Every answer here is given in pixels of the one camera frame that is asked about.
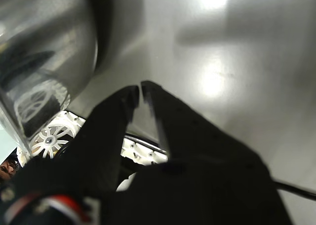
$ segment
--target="white plastic part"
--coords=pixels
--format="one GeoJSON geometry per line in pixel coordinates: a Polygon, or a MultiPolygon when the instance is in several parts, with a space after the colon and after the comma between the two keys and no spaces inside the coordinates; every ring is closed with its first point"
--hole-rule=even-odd
{"type": "Polygon", "coordinates": [[[142,165],[151,165],[152,163],[163,163],[168,161],[165,153],[152,150],[127,138],[124,138],[121,155],[142,165]]]}
{"type": "MultiPolygon", "coordinates": [[[[65,135],[74,138],[84,123],[85,120],[83,118],[78,117],[72,112],[61,111],[31,140],[30,148],[32,150],[32,156],[36,156],[44,151],[43,157],[49,155],[50,158],[53,158],[58,150],[69,142],[61,138],[65,135]]],[[[17,156],[22,167],[30,159],[30,156],[19,147],[17,149],[17,156]]]]}
{"type": "MultiPolygon", "coordinates": [[[[85,120],[83,118],[71,112],[60,112],[31,140],[30,148],[32,156],[39,155],[44,151],[43,157],[49,155],[50,158],[53,158],[58,150],[68,143],[67,140],[62,140],[61,137],[67,134],[74,138],[84,123],[85,120]]],[[[17,155],[22,167],[31,158],[20,148],[17,150],[17,155]]],[[[121,155],[142,165],[164,163],[168,160],[166,153],[159,148],[137,139],[134,141],[128,138],[124,138],[123,140],[121,155]]]]}

